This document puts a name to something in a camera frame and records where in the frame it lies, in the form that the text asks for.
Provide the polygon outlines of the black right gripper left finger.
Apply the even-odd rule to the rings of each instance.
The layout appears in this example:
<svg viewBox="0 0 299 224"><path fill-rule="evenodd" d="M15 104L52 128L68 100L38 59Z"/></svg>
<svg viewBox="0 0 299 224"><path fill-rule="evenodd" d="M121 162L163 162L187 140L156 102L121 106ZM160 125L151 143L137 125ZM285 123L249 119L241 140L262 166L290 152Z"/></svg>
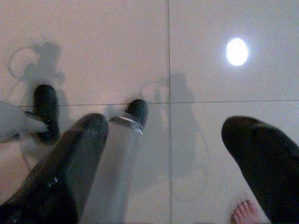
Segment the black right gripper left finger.
<svg viewBox="0 0 299 224"><path fill-rule="evenodd" d="M83 116L0 207L2 224L77 224L108 137L106 117Z"/></svg>

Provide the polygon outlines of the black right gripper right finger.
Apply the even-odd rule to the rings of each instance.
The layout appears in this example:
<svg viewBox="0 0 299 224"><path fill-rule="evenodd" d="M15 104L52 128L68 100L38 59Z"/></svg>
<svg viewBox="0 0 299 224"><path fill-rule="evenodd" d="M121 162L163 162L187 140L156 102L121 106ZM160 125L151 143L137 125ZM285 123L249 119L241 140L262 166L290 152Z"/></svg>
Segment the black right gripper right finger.
<svg viewBox="0 0 299 224"><path fill-rule="evenodd" d="M299 146L277 127L253 117L232 116L222 141L268 219L299 222Z"/></svg>

